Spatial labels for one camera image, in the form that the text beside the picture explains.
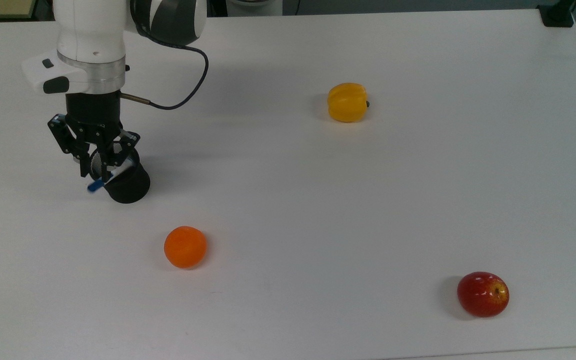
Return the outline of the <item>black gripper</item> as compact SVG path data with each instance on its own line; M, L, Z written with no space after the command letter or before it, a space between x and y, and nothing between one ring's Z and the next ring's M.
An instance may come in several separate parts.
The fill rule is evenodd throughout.
M46 125L62 153L78 163L80 177L86 178L90 172L89 144L100 149L102 182L110 182L137 166L132 153L141 137L121 130L121 92L69 93L65 103L66 115L55 114Z

